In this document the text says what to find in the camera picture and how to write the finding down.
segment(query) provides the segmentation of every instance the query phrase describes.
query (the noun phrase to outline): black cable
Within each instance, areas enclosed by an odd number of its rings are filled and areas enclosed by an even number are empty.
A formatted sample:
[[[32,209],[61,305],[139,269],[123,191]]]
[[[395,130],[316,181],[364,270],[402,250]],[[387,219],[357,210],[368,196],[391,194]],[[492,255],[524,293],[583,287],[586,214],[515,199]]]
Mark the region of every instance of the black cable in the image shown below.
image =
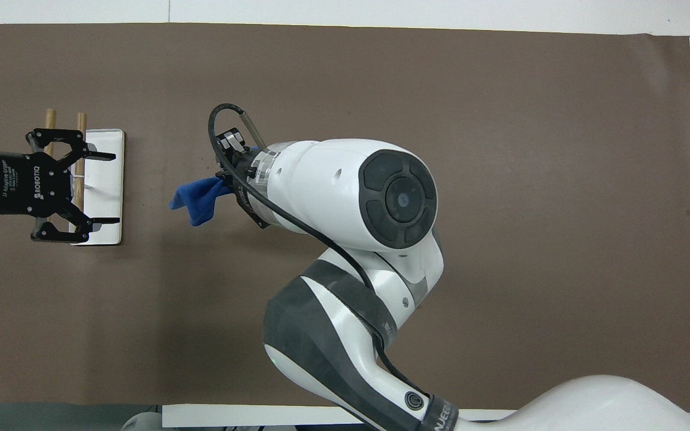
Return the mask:
[[[287,221],[294,224],[296,227],[304,230],[307,234],[311,235],[312,237],[324,243],[324,245],[336,251],[337,254],[342,256],[343,259],[345,259],[345,261],[348,262],[350,266],[352,266],[356,270],[359,277],[361,277],[362,281],[364,281],[364,284],[366,284],[366,286],[369,287],[369,290],[374,292],[374,285],[372,284],[372,281],[369,279],[369,276],[367,276],[367,272],[364,270],[364,268],[361,267],[361,265],[359,265],[356,259],[354,259],[353,256],[350,255],[350,253],[345,251],[336,242],[332,241],[323,233],[318,232],[316,229],[309,226],[309,224],[304,223],[304,221],[302,221],[301,219],[296,218],[294,215],[291,215],[290,213],[280,208],[278,205],[271,202],[270,199],[263,196],[263,194],[257,191],[256,188],[250,186],[249,183],[247,183],[247,181],[243,177],[241,177],[241,175],[239,175],[238,172],[236,172],[236,169],[233,167],[233,164],[228,160],[227,156],[225,156],[225,153],[222,150],[222,144],[220,144],[220,142],[217,140],[217,136],[214,136],[214,121],[217,118],[217,114],[221,110],[226,109],[233,110],[233,112],[236,112],[236,114],[238,115],[244,114],[244,110],[242,110],[235,104],[218,105],[214,107],[214,109],[211,110],[211,114],[209,114],[209,140],[211,141],[211,145],[213,146],[214,153],[217,155],[217,158],[219,159],[219,162],[222,165],[222,169],[227,170],[227,172],[233,176],[233,180],[238,181],[238,183],[241,184],[252,196],[254,196],[255,199],[260,201],[260,204],[263,204],[266,207],[270,208],[270,210],[272,210],[274,213],[279,214],[281,217],[285,218]]]
[[[374,292],[374,285],[372,284],[372,281],[369,279],[369,275],[367,275],[367,272],[364,270],[364,267],[362,267],[361,264],[359,264],[358,261],[356,261],[356,259],[354,259],[354,257],[350,255],[350,253],[345,251],[336,242],[332,241],[332,239],[328,236],[324,235],[321,232],[318,232],[312,226],[309,226],[309,224],[304,223],[304,221],[302,221],[301,219],[296,218],[294,215],[291,215],[290,213],[283,210],[283,208],[280,208],[278,205],[271,202],[270,199],[266,198],[265,196],[263,196],[262,193],[257,191],[257,189],[249,185],[249,183],[247,183],[247,181],[241,175],[239,175],[238,172],[236,172],[236,169],[233,167],[233,164],[228,160],[228,157],[225,156],[222,144],[220,144],[219,140],[217,139],[217,136],[214,134],[214,122],[216,122],[217,114],[219,114],[220,111],[226,109],[230,109],[233,112],[236,112],[236,114],[238,114],[239,116],[244,114],[244,110],[242,110],[235,104],[219,104],[218,106],[214,107],[214,109],[211,110],[211,114],[209,114],[209,120],[207,122],[207,133],[209,134],[209,141],[211,142],[211,146],[213,147],[214,154],[217,156],[218,161],[222,166],[222,169],[227,170],[227,172],[233,176],[233,180],[238,181],[238,183],[241,184],[241,186],[243,186],[244,189],[246,189],[252,196],[254,196],[255,199],[257,199],[260,202],[260,204],[265,205],[269,208],[269,210],[279,214],[281,217],[285,218],[287,221],[294,224],[296,227],[302,229],[304,232],[307,232],[312,237],[321,241],[325,246],[328,246],[329,248],[336,251],[337,254],[342,256],[342,258],[345,259],[345,261],[349,263],[350,266],[353,267],[353,269],[356,270],[359,277],[361,277],[361,280],[364,282],[365,286],[370,291]],[[364,316],[361,316],[361,314],[353,308],[351,308],[351,306],[348,306],[348,304],[345,303],[341,298],[337,297],[337,299],[339,299],[340,302],[342,302],[343,305],[345,305],[345,307],[348,308],[350,312],[353,313],[359,319],[359,321],[361,321],[361,323],[367,328],[367,330],[370,331],[370,333],[372,334],[373,343],[375,344],[375,350],[377,351],[377,355],[380,357],[380,360],[385,365],[385,368],[388,369],[389,373],[394,375],[395,378],[401,380],[408,386],[413,387],[414,390],[418,391],[419,393],[427,397],[430,397],[429,393],[419,389],[417,385],[414,385],[411,382],[411,380],[409,380],[400,371],[398,371],[398,368],[396,368],[395,365],[391,363],[391,360],[389,360],[387,355],[385,354],[385,340],[383,339],[382,333],[380,333],[380,331],[377,330],[377,328],[374,327],[374,325],[370,324],[370,322],[367,322],[367,319],[364,318]]]

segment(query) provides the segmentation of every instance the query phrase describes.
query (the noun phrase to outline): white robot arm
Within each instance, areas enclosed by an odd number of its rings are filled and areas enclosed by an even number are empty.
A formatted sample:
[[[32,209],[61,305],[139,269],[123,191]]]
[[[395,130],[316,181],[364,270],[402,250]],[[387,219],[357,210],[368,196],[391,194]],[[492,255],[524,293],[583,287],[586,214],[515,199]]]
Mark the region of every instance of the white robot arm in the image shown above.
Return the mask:
[[[214,119],[226,109],[239,114],[257,150],[235,129],[214,134]],[[329,246],[268,301],[265,350],[295,384],[390,431],[690,430],[690,415],[667,399],[609,376],[573,380],[495,423],[462,420],[456,406],[419,390],[384,355],[443,271],[433,229],[438,196],[427,166],[370,139],[266,147],[232,104],[213,110],[208,133],[238,204],[255,223],[307,232]]]

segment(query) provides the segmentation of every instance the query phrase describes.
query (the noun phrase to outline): black band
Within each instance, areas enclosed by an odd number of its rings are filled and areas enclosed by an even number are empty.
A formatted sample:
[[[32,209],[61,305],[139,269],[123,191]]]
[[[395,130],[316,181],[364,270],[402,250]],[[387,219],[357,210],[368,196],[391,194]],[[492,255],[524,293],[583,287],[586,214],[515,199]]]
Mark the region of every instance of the black band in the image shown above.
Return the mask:
[[[380,331],[385,347],[390,346],[395,340],[398,326],[391,312],[385,303],[357,278],[342,268],[320,259],[305,268],[302,275],[326,287],[339,300],[357,311],[364,320]]]
[[[433,395],[430,398],[428,411],[425,412],[425,417],[422,418],[417,431],[452,431],[458,417],[457,406],[440,396]]]
[[[0,152],[0,214],[47,217],[71,200],[68,170],[55,172],[55,163],[46,153]]]

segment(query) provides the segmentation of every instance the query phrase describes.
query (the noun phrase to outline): white background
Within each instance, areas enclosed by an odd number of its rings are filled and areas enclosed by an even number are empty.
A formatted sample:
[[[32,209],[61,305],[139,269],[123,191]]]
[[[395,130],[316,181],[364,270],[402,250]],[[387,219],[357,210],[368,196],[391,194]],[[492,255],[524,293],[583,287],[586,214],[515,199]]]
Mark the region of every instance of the white background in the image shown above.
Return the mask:
[[[0,24],[110,22],[347,25],[690,36],[690,1],[0,0]]]

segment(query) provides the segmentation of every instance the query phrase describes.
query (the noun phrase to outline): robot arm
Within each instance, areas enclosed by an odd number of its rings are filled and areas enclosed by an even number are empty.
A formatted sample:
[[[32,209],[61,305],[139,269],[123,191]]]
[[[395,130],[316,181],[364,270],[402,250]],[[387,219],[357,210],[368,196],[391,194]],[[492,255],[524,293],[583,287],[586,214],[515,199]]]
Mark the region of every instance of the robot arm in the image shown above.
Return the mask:
[[[25,136],[33,153],[0,152],[0,214],[20,214],[36,219],[31,239],[44,242],[87,242],[102,224],[118,223],[118,218],[87,216],[71,203],[72,176],[69,167],[79,159],[110,161],[112,153],[96,151],[84,141],[79,130],[34,129]],[[50,142],[68,145],[71,150],[54,159],[44,152]],[[57,214],[75,226],[61,232],[49,221]]]
[[[235,129],[214,134],[224,109],[240,115],[257,150]],[[438,197],[425,164],[370,139],[265,147],[230,104],[213,110],[208,128],[238,204],[258,226],[306,232],[329,246],[268,301],[265,350],[295,384],[390,431],[690,429],[690,415],[667,399],[608,376],[561,385],[496,423],[460,419],[456,406],[419,390],[384,355],[443,271],[433,229]]]

